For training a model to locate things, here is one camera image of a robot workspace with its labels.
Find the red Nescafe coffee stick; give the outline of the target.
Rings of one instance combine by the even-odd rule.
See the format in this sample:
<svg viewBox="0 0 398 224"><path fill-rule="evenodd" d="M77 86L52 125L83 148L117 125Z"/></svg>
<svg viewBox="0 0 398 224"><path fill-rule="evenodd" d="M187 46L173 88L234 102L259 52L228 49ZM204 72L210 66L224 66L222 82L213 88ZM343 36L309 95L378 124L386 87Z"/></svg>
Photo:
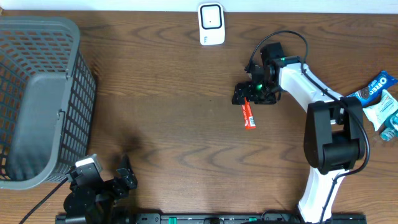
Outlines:
<svg viewBox="0 0 398 224"><path fill-rule="evenodd" d="M245 121L245 128L250 130L250 129L256 129L256 124L254 122L254 117L252 115L252 110L251 110L251 105L249 104L248 100L245 98L244 99L244 104L242 105L242 110L243 110L243 118Z"/></svg>

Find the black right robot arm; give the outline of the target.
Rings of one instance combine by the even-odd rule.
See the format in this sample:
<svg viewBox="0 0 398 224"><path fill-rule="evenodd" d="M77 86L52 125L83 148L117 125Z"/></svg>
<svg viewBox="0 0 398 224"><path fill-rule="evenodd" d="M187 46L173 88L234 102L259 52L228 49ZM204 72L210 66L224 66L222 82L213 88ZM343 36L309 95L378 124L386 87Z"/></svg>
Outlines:
<svg viewBox="0 0 398 224"><path fill-rule="evenodd" d="M244 69L247 82L234 88L232 104L243 109L245 127L255 127L250 103L273 105L282 92L306 112L303 150L310 173L297 205L301 223L331 222L331 206L345 176L365 154L361 103L329 89L298 56L287 57L280 43L265 45L262 65Z"/></svg>

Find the light green snack packet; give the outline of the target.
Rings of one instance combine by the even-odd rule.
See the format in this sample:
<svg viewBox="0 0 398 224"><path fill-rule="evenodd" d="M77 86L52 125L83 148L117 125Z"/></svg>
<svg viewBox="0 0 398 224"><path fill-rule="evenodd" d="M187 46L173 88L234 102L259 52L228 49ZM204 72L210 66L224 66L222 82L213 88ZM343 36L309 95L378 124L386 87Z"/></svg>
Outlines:
<svg viewBox="0 0 398 224"><path fill-rule="evenodd" d="M387 90L383 90L380 102L364 108L363 111L372 122L374 130L378 131L386 119L397 111L397 100Z"/></svg>

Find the blue Oreo cookie pack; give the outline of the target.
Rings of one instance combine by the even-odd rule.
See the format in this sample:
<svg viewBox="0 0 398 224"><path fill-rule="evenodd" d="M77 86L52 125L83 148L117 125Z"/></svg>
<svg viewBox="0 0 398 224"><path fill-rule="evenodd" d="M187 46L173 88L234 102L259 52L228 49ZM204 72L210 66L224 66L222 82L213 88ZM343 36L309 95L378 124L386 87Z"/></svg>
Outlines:
<svg viewBox="0 0 398 224"><path fill-rule="evenodd" d="M385 70L380 73L371 81L366 87L347 95L347 97L356 97L366 107L372 103L383 90L397 84L397 79L388 74Z"/></svg>

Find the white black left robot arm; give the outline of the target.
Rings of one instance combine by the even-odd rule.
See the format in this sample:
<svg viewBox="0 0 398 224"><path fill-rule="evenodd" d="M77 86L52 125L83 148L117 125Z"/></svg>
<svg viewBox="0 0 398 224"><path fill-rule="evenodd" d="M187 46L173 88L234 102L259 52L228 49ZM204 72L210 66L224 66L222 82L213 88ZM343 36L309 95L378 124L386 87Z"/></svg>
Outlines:
<svg viewBox="0 0 398 224"><path fill-rule="evenodd" d="M123 155L118 176L107 181L100 172L102 166L97 155L86 156L68 172L71 193L63 207L65 214L57 215L55 223L135 223L136 218L128 211L116 206L116 202L127 198L129 192L137 188L137 179L129 157Z"/></svg>

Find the teal mouthwash bottle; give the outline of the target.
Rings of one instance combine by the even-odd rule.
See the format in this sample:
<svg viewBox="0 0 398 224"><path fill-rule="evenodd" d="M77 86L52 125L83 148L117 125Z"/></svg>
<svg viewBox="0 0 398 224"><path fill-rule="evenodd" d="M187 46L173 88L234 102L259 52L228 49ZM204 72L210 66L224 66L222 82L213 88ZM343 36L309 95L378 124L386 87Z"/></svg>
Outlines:
<svg viewBox="0 0 398 224"><path fill-rule="evenodd" d="M390 115L384 122L385 129L380 134L384 141L390 141L397 137L397 111Z"/></svg>

